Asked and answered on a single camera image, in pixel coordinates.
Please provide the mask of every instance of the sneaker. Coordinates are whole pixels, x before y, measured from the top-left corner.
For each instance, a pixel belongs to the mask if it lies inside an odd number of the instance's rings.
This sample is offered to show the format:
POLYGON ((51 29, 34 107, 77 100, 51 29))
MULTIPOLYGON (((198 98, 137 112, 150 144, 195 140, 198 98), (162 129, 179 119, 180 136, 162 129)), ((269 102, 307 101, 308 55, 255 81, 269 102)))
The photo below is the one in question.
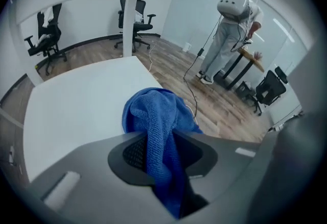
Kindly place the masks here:
POLYGON ((199 78, 202 78, 204 76, 204 73, 202 71, 199 71, 197 74, 196 74, 197 77, 199 78))
POLYGON ((210 81, 207 76, 201 79, 201 83, 203 84, 213 84, 214 82, 210 81))

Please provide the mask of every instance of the tabletop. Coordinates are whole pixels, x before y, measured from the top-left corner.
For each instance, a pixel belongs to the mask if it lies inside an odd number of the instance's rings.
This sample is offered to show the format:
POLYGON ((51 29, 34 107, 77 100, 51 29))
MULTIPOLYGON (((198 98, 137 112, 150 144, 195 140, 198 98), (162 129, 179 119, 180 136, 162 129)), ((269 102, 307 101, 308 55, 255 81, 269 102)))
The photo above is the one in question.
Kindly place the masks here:
POLYGON ((256 68, 258 68, 261 72, 265 72, 264 68, 262 67, 260 61, 258 61, 257 59, 254 58, 254 56, 252 54, 250 54, 247 50, 240 48, 239 53, 241 55, 243 55, 246 59, 248 59, 249 61, 252 61, 253 64, 255 65, 256 68))
POLYGON ((76 68, 36 86, 23 138, 30 182, 75 148, 124 134, 124 105, 147 87, 161 88, 135 56, 76 68))

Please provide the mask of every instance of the gray pants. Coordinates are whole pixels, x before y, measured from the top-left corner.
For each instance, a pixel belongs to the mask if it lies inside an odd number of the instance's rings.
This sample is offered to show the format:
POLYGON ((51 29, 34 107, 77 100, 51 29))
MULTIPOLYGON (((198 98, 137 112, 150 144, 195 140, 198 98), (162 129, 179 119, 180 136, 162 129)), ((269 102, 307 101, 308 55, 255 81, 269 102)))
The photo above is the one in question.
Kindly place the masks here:
POLYGON ((238 29, 237 26, 238 24, 224 22, 221 23, 217 29, 214 41, 212 42, 201 65, 201 71, 211 81, 213 81, 215 74, 224 68, 236 53, 232 53, 230 50, 239 40, 240 34, 241 39, 233 51, 242 46, 245 33, 241 27, 238 29))

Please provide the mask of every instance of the floor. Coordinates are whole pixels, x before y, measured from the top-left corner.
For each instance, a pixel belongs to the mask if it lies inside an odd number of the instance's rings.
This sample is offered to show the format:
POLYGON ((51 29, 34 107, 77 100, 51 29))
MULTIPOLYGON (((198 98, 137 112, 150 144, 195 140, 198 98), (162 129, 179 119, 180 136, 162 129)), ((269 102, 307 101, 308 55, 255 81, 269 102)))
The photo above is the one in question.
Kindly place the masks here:
MULTIPOLYGON (((185 71, 193 63, 195 56, 185 53, 181 48, 168 43, 158 37, 146 36, 142 40, 151 44, 151 74, 158 80, 163 88, 167 88, 182 97, 187 105, 195 112, 193 96, 183 81, 185 71)), ((115 49, 113 46, 118 40, 102 40, 89 43, 70 50, 66 53, 67 62, 62 59, 53 63, 49 76, 45 75, 45 66, 40 69, 40 75, 44 80, 64 73, 66 71, 87 64, 119 58, 122 56, 122 45, 115 49)), ((134 54, 149 69, 149 50, 142 45, 134 54)), ((202 60, 198 59, 186 75, 197 102, 197 121, 201 130, 211 136, 243 140, 249 142, 261 142, 263 136, 270 128, 270 120, 267 114, 258 117, 253 113, 253 107, 244 104, 233 91, 226 91, 214 83, 203 85, 195 76, 202 60)), ((29 78, 24 79, 5 99, 2 108, 13 118, 24 123, 25 111, 33 85, 29 78)), ((22 129, 0 118, 0 165, 5 174, 15 183, 23 186, 28 185, 24 156, 22 150, 22 129), (8 163, 9 150, 13 146, 15 150, 15 165, 8 163)))

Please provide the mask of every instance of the office chair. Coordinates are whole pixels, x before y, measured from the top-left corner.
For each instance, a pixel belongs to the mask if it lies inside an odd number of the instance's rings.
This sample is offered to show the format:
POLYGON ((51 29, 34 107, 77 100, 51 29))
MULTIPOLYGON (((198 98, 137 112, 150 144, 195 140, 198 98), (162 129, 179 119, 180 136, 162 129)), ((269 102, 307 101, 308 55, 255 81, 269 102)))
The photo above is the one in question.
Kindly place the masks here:
POLYGON ((266 77, 256 87, 255 95, 249 96, 254 101, 254 112, 256 113, 258 109, 260 110, 259 116, 262 114, 259 103, 269 106, 286 92, 286 88, 283 83, 288 83, 287 76, 280 67, 277 67, 275 72, 277 76, 269 70, 266 77))
POLYGON ((61 9, 61 4, 52 6, 53 19, 49 22, 48 27, 46 28, 43 27, 44 14, 42 14, 41 12, 38 12, 37 14, 38 36, 40 38, 43 34, 46 34, 46 35, 50 35, 49 38, 45 38, 43 41, 40 42, 40 44, 37 47, 35 47, 31 42, 31 38, 33 37, 33 35, 24 39, 24 41, 27 41, 31 47, 28 50, 30 56, 36 55, 40 52, 43 52, 44 57, 48 56, 48 61, 45 68, 45 74, 47 76, 49 75, 48 69, 51 62, 59 58, 63 58, 64 62, 67 61, 66 54, 65 53, 60 54, 58 48, 58 41, 61 35, 61 31, 58 28, 58 17, 59 17, 60 9, 61 9))
MULTIPOLYGON (((119 14, 118 27, 122 29, 123 28, 123 22, 124 22, 124 10, 125 10, 126 0, 120 0, 120 1, 121 1, 122 9, 121 9, 121 11, 118 12, 118 14, 119 14)), ((137 12, 142 14, 142 17, 144 17, 143 14, 144 14, 145 5, 146 5, 146 2, 143 1, 143 0, 137 0, 137 2, 136 2, 136 8, 135 9, 136 9, 137 12)), ((140 35, 137 34, 139 31, 146 31, 146 30, 150 30, 150 29, 153 28, 153 25, 151 25, 150 23, 151 23, 151 20, 152 20, 152 18, 154 16, 156 16, 156 15, 155 14, 149 14, 148 15, 148 17, 149 17, 148 24, 144 24, 144 19, 143 19, 142 23, 135 23, 134 24, 134 27, 133 27, 133 50, 132 50, 133 53, 136 52, 135 42, 138 42, 139 46, 141 44, 145 44, 145 45, 148 46, 147 49, 150 49, 150 44, 148 44, 146 42, 143 42, 141 39, 136 38, 136 36, 140 36, 140 35)), ((117 48, 118 44, 121 44, 121 43, 123 43, 123 41, 117 42, 114 45, 114 47, 117 48)))

